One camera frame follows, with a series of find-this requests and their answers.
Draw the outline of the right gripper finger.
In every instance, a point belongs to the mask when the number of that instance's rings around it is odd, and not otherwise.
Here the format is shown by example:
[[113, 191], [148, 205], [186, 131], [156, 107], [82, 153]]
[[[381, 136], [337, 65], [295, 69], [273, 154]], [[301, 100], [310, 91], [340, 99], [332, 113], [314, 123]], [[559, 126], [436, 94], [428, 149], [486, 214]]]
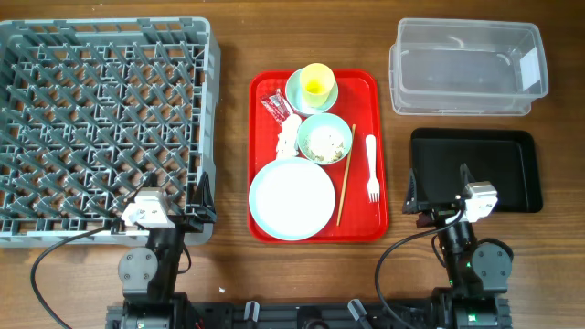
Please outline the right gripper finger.
[[409, 170], [409, 186], [407, 189], [407, 194], [406, 194], [406, 198], [405, 198], [405, 204], [406, 205], [410, 205], [410, 204], [415, 204], [417, 202], [417, 180], [416, 180], [416, 174], [414, 172], [414, 169], [411, 168]]
[[468, 185], [475, 182], [475, 178], [466, 163], [460, 165], [460, 178], [463, 185], [462, 196], [469, 197], [471, 195]]

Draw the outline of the light green bowl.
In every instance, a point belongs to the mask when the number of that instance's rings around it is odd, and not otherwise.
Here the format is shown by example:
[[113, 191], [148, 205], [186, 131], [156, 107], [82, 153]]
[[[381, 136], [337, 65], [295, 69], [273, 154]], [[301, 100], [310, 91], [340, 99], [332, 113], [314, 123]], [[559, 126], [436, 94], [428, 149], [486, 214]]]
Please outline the light green bowl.
[[297, 132], [301, 154], [318, 165], [344, 159], [352, 148], [353, 131], [339, 116], [316, 114], [305, 119]]

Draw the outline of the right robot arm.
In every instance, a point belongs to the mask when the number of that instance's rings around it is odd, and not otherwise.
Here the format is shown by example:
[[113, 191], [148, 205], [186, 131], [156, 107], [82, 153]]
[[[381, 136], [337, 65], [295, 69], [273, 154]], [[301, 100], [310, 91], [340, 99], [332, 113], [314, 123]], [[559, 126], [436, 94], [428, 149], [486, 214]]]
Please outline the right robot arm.
[[461, 192], [453, 200], [438, 202], [427, 196], [414, 170], [409, 171], [409, 190], [402, 211], [419, 216], [418, 228], [431, 228], [439, 241], [433, 250], [442, 255], [450, 280], [448, 288], [436, 288], [426, 307], [427, 328], [511, 328], [507, 280], [514, 253], [498, 239], [478, 239], [473, 224], [488, 217], [497, 191], [478, 182], [466, 164], [460, 166]]

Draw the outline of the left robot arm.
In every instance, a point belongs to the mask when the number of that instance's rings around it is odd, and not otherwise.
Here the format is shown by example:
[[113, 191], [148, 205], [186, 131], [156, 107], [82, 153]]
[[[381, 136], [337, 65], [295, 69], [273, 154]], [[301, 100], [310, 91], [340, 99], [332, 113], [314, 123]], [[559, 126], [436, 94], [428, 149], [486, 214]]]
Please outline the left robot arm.
[[206, 224], [217, 221], [208, 174], [197, 183], [195, 210], [171, 215], [170, 199], [162, 187], [140, 187], [128, 197], [122, 213], [127, 225], [144, 228], [148, 238], [143, 247], [122, 256], [118, 275], [124, 301], [121, 308], [110, 307], [107, 328], [203, 328], [204, 319], [187, 294], [176, 292], [183, 254], [189, 251], [185, 234], [201, 233]]

